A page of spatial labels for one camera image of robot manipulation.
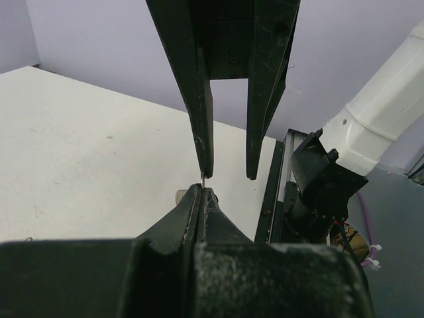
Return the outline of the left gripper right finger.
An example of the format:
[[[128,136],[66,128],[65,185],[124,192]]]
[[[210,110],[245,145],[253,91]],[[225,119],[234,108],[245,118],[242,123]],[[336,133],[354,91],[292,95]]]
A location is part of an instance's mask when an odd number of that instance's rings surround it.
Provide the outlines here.
[[[211,188],[196,187],[195,242],[197,244],[252,244],[222,211]]]

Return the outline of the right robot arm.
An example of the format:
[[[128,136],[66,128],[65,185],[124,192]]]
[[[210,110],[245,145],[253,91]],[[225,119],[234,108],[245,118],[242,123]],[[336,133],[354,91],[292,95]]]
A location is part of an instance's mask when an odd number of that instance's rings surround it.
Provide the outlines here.
[[[286,89],[299,1],[149,1],[187,109],[202,179],[214,169],[213,80],[248,81],[246,176]],[[280,240],[323,242],[347,202],[399,137],[423,116],[423,25],[416,25],[358,94],[291,156],[296,195]]]

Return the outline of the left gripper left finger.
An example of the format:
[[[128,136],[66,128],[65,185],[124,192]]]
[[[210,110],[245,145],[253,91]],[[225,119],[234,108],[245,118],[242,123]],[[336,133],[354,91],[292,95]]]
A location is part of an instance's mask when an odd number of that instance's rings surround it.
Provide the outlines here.
[[[190,255],[197,235],[201,195],[201,186],[191,185],[169,213],[132,240],[133,250],[140,253],[148,248],[159,255]]]

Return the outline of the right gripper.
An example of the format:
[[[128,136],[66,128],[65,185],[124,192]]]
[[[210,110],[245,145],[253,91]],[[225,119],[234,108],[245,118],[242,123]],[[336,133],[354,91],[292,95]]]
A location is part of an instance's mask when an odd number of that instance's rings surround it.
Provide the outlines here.
[[[189,115],[204,178],[214,169],[210,79],[248,77],[246,176],[255,180],[262,142],[286,88],[300,2],[146,3]]]

